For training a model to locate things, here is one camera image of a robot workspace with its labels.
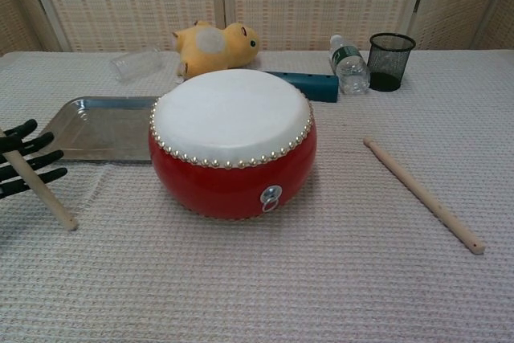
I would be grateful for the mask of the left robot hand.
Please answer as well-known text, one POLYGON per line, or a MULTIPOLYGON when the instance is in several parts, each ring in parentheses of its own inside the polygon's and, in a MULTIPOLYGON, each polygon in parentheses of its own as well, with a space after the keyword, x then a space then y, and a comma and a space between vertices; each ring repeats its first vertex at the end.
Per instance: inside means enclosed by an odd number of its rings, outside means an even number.
MULTIPOLYGON (((5 135, 1 136, 1 199, 30 189, 25 180, 7 161, 5 154, 17 151, 24 157, 45 148, 55 139, 54 133, 50 131, 25 141, 25 138, 37 129, 37 126, 37 120, 31 118, 12 129, 7 129, 4 132, 5 135)), ((30 158, 27 160, 27 164, 36 171, 59 161, 62 157, 63 151, 57 149, 42 156, 30 158)), ((64 177, 67 173, 66 167, 58 167, 37 175, 43 183, 47 184, 64 177)))

